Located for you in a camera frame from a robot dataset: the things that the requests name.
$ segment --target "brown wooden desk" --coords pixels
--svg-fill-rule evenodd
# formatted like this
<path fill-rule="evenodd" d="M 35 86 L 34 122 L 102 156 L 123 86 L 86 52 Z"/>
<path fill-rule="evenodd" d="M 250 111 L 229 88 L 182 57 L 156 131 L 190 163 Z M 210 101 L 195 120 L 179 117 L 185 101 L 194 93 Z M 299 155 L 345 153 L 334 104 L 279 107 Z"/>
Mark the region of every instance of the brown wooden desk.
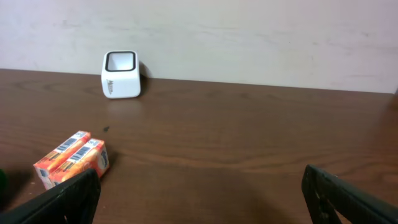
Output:
<path fill-rule="evenodd" d="M 104 139 L 111 159 L 95 223 L 310 223 L 307 164 L 398 205 L 393 95 L 160 79 L 146 87 L 109 100 L 99 76 L 0 70 L 0 168 L 18 180 L 6 208 L 44 191 L 32 164 L 79 129 Z"/>

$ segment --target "barcode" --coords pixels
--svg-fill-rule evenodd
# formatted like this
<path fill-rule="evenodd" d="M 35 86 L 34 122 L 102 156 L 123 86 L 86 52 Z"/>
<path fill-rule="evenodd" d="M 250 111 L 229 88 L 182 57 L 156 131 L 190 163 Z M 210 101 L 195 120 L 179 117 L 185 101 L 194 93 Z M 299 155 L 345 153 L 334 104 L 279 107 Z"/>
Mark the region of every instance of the barcode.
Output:
<path fill-rule="evenodd" d="M 42 174 L 42 177 L 46 177 L 47 176 L 47 173 L 44 170 L 40 170 L 40 174 Z"/>
<path fill-rule="evenodd" d="M 65 151 L 70 145 L 72 145 L 73 143 L 75 143 L 77 139 L 74 138 L 70 138 L 68 140 L 66 140 L 62 145 L 58 146 L 58 150 L 61 151 Z"/>
<path fill-rule="evenodd" d="M 87 146 L 83 146 L 81 149 L 79 149 L 79 151 L 77 151 L 76 153 L 74 153 L 73 156 L 71 156 L 69 159 L 73 160 L 73 161 L 79 161 L 83 156 L 85 156 L 85 154 L 90 150 L 90 147 Z"/>

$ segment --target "orange box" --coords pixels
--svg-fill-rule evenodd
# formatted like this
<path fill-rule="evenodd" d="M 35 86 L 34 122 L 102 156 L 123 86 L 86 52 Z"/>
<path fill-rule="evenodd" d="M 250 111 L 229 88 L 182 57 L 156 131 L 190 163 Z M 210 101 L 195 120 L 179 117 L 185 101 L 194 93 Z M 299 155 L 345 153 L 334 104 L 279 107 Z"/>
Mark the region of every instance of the orange box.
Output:
<path fill-rule="evenodd" d="M 101 177 L 108 170 L 109 161 L 104 141 L 90 139 L 58 169 L 52 172 L 49 178 L 53 185 L 58 185 L 89 168 L 94 168 L 98 177 Z"/>
<path fill-rule="evenodd" d="M 53 184 L 49 179 L 49 174 L 55 171 L 73 153 L 86 144 L 90 137 L 91 134 L 89 132 L 78 131 L 33 165 L 47 190 L 53 187 Z"/>

